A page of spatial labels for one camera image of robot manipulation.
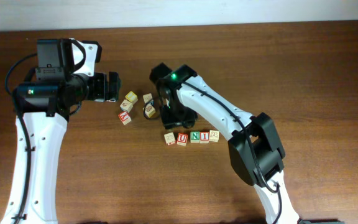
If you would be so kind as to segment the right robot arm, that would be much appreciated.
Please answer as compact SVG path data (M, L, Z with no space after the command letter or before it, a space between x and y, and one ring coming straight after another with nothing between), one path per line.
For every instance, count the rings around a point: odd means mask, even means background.
M234 106L187 65L171 70L161 63L152 69L150 80L160 97L165 129L190 128L202 116L227 140L231 166L256 190L266 222L301 222L284 184L285 150L268 115L254 116Z

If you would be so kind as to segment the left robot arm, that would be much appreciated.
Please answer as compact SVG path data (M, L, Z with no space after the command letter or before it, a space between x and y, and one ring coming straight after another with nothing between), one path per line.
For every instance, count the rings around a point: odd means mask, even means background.
M17 152L2 223L57 223L58 158L70 117L84 101L116 102L118 73L95 72L97 41L39 39L38 64L8 92L16 113Z

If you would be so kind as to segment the green edged picture block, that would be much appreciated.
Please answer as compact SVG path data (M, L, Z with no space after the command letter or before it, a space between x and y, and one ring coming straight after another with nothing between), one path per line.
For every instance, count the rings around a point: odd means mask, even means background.
M218 142L219 141L220 132L217 130L209 131L209 141L210 142Z

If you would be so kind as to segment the red letter U block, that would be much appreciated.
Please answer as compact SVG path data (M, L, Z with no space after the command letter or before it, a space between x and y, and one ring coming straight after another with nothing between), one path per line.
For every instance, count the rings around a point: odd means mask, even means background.
M184 133L178 133L177 144L180 146L186 146L188 142L188 135Z

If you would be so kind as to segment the red letter I block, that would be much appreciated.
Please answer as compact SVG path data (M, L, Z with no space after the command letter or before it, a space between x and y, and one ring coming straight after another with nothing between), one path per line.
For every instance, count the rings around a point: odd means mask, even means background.
M208 132L200 132L200 144L209 143L209 131Z

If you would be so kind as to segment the plain wooden picture block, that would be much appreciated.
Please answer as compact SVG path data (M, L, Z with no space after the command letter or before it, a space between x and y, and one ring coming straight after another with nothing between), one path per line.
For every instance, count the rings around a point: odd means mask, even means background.
M165 134L164 140L168 146L176 143L176 138L173 132Z

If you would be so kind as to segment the green letter N block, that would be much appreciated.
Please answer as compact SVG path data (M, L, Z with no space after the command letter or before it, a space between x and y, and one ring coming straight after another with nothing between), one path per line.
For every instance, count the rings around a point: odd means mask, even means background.
M200 143L200 132L199 131L191 131L190 132L190 142L191 143Z

